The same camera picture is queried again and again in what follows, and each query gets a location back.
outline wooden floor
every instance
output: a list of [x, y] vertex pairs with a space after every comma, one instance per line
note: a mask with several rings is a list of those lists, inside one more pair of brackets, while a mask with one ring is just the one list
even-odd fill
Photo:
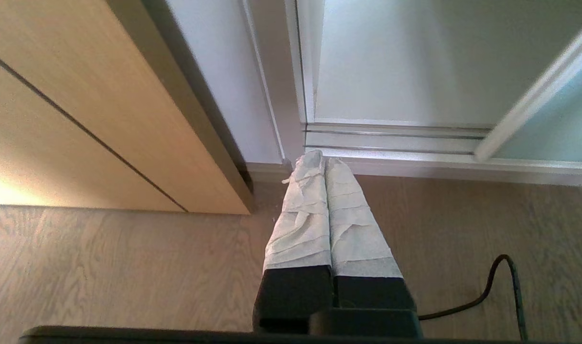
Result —
[[[532, 340], [582, 342], [582, 189], [359, 177], [419, 313], [476, 298], [518, 265]], [[285, 186], [251, 216], [0, 206], [0, 343], [42, 324], [250, 331]], [[509, 271], [427, 337], [518, 339]]]

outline white wall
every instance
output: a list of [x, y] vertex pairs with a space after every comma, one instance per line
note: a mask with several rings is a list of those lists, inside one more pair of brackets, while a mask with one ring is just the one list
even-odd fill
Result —
[[582, 71], [503, 144], [495, 157], [582, 161]]
[[491, 127], [581, 27], [582, 0], [326, 0], [315, 117]]
[[282, 163], [241, 2], [167, 3], [242, 159]]

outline black cable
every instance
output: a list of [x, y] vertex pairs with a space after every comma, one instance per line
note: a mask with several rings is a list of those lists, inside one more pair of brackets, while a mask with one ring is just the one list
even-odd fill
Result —
[[527, 327], [525, 326], [525, 312], [523, 311], [522, 307], [522, 295], [520, 294], [520, 280], [518, 279], [518, 273], [516, 272], [516, 265], [514, 265], [514, 261], [508, 255], [499, 255], [493, 265], [490, 267], [490, 272], [488, 273], [488, 279], [486, 281], [486, 287], [482, 295], [479, 298], [475, 299], [472, 302], [466, 303], [464, 305], [460, 305], [459, 307], [454, 307], [453, 309], [448, 309], [446, 311], [441, 311], [437, 313], [431, 313], [426, 315], [421, 315], [418, 317], [418, 320], [429, 320], [440, 318], [442, 316], [451, 315], [455, 313], [459, 313], [461, 311], [465, 311], [466, 309], [470, 309], [475, 305], [480, 304], [481, 302], [486, 299], [488, 294], [490, 293], [490, 289], [493, 286], [493, 279], [495, 278], [495, 272], [497, 271], [497, 267], [501, 261], [505, 260], [507, 265], [510, 267], [510, 272], [512, 274], [512, 287], [514, 287], [514, 301], [516, 302], [516, 321], [518, 322], [518, 331], [520, 333], [521, 340], [527, 340]]

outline cabinet door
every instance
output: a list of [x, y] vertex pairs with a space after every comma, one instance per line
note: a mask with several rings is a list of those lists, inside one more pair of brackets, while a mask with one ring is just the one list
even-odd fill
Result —
[[0, 59], [187, 211], [249, 212], [140, 0], [0, 1]]
[[0, 204], [181, 211], [1, 65]]

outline wood grain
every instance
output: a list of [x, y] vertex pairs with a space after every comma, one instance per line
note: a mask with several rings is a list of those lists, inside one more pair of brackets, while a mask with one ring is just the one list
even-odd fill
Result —
[[[529, 337], [582, 342], [582, 188], [360, 176], [420, 313], [480, 294], [509, 253]], [[250, 216], [0, 206], [0, 343], [40, 324], [251, 331], [285, 186]], [[518, 340], [509, 272], [430, 338]]]
[[247, 214], [251, 194], [141, 2], [110, 4], [0, 2], [0, 59], [188, 211]]
[[181, 211], [1, 66], [0, 204]]

